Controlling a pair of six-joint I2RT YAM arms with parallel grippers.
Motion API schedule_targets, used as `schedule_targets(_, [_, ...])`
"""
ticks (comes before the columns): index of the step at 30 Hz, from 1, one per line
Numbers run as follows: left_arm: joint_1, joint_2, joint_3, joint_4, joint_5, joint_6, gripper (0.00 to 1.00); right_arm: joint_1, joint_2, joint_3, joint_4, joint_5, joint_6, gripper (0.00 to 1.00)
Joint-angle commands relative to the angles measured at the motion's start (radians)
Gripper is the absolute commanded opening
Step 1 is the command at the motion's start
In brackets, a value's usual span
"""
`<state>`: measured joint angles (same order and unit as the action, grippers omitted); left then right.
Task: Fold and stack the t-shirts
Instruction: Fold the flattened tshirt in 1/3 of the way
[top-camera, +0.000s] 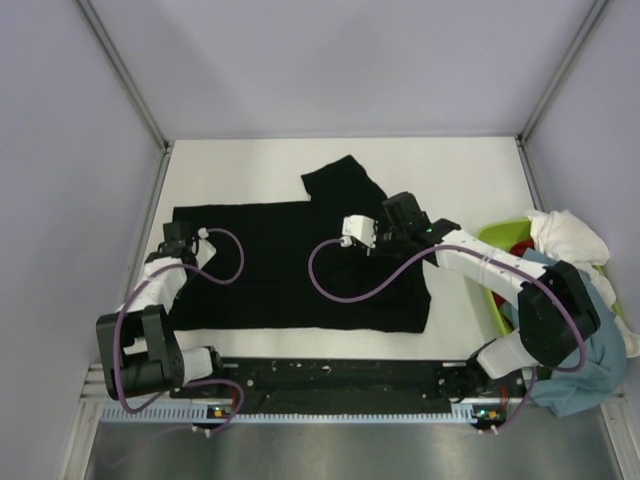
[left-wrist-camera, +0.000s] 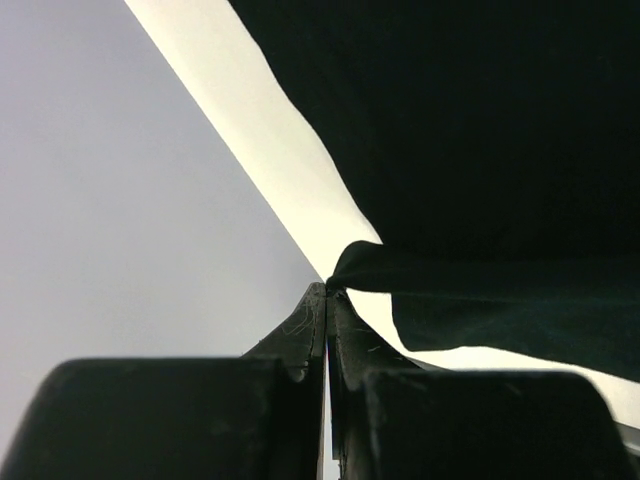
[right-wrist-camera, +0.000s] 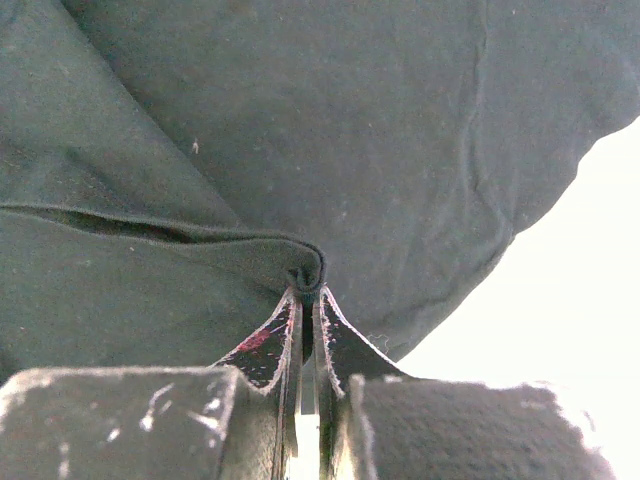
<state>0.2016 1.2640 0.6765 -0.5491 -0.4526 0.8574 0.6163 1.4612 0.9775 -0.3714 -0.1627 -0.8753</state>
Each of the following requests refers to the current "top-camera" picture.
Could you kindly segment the black t shirt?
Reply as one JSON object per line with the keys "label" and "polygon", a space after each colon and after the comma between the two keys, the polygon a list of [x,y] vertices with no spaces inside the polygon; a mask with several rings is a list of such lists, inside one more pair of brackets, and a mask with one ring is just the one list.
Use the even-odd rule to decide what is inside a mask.
{"label": "black t shirt", "polygon": [[353,304],[340,297],[374,289],[401,260],[373,258],[352,247],[321,242],[339,236],[344,217],[360,214],[388,223],[387,196],[353,156],[302,176],[306,201],[177,207],[176,221],[210,228],[217,253],[203,270],[232,284],[195,276],[174,302],[170,317],[177,330],[326,328],[383,332],[424,331],[431,296],[421,265],[408,268],[384,291]]}

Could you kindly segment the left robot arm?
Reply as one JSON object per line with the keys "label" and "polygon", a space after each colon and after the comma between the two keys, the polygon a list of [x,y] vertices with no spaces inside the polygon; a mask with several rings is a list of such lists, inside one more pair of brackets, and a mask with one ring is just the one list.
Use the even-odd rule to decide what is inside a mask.
{"label": "left robot arm", "polygon": [[227,374],[215,348],[181,349],[170,325],[174,301],[195,276],[201,239],[184,221],[164,224],[163,233],[131,297],[96,323],[105,384],[114,400],[179,389],[190,382],[209,397],[226,387]]}

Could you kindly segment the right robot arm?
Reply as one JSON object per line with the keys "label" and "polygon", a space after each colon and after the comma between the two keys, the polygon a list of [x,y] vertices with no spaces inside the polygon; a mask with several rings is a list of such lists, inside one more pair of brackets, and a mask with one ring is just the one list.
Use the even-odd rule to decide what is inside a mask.
{"label": "right robot arm", "polygon": [[383,203],[390,228],[376,235],[375,252],[426,260],[476,281],[516,307],[515,330],[483,346],[467,370],[469,388],[487,396],[504,376],[544,366],[560,372],[581,370],[586,342],[600,319],[576,267],[546,265],[514,256],[479,240],[447,219],[430,221],[409,192]]}

